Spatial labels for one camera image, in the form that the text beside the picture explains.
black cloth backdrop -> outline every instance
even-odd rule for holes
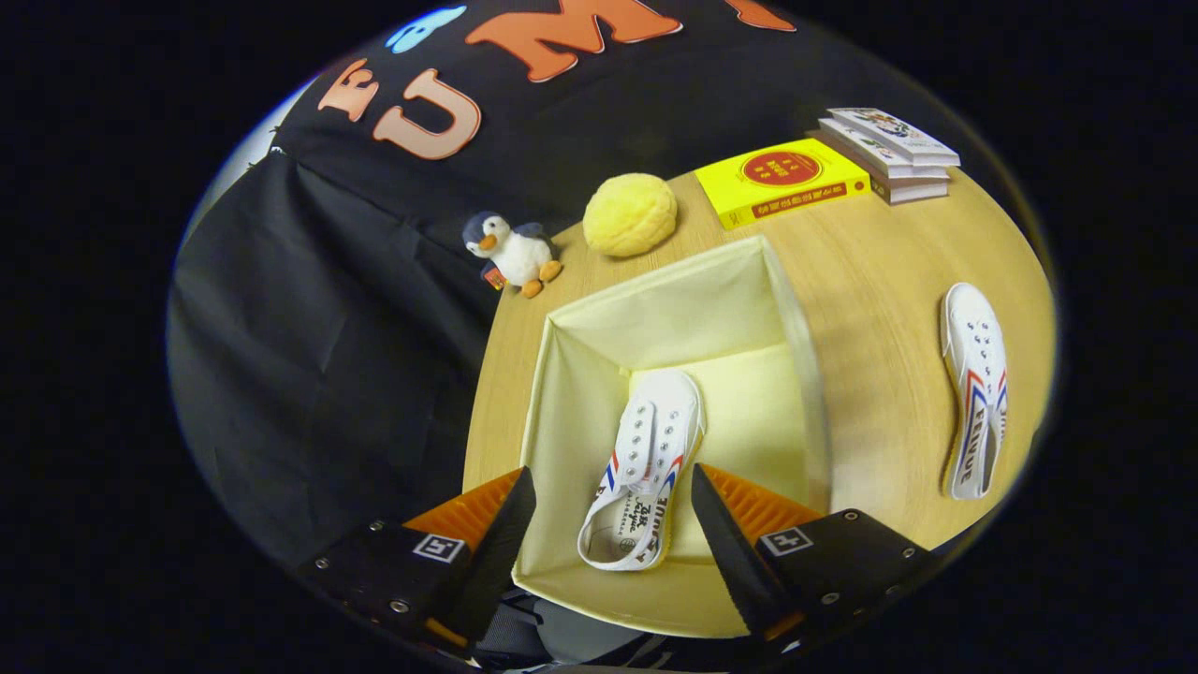
[[[217,498],[272,559],[297,565],[368,518],[460,492],[498,300],[461,245],[479,210],[555,233],[610,176],[668,178],[801,138],[825,108],[871,105],[957,148],[1027,224],[964,122],[867,53],[781,10],[797,31],[745,25],[714,0],[648,5],[684,29],[624,44],[599,22],[605,50],[577,51],[575,67],[539,84],[500,47],[465,43],[510,2],[470,2],[401,54],[385,45],[392,26],[329,65],[278,128],[279,151],[181,247],[168,314],[181,429]],[[559,7],[526,0],[519,11]],[[362,119],[317,110],[358,59],[381,84]],[[482,109],[474,138],[441,160],[371,136],[392,105],[425,128],[448,123],[403,97],[430,67]]]

penguin plush toy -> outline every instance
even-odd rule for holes
[[[488,260],[480,274],[483,279],[490,280],[489,274],[498,269],[525,297],[536,296],[562,271],[562,262],[553,259],[540,223],[530,221],[513,229],[500,213],[483,211],[466,220],[461,239],[467,250]]]

cream fabric bin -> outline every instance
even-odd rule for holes
[[[708,432],[674,491],[666,560],[607,572],[579,529],[646,372],[697,383]],[[822,383],[803,310],[763,236],[728,243],[564,305],[545,318],[521,464],[537,490],[512,576],[582,614],[661,634],[746,634],[690,505],[703,462],[827,512]]]

wooden tabletop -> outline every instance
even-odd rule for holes
[[[1010,217],[950,169],[949,196],[887,205],[867,194],[804,206],[726,231],[694,174],[668,181],[678,227],[628,259],[591,250],[581,224],[557,235],[563,271],[532,299],[503,291],[491,324],[466,447],[464,491],[520,464],[545,314],[580,297],[757,233],[778,251],[803,305],[824,382],[831,511],[860,509],[933,548],[988,512],[1024,466],[1045,418],[1057,316],[1040,261]],[[940,491],[957,407],[940,357],[938,310],[957,281],[976,285],[1006,342],[1008,436],[986,498]]]

yellow sponge ball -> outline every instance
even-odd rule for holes
[[[666,181],[627,172],[604,181],[582,215],[587,245],[615,256],[641,254],[674,230],[678,200]]]

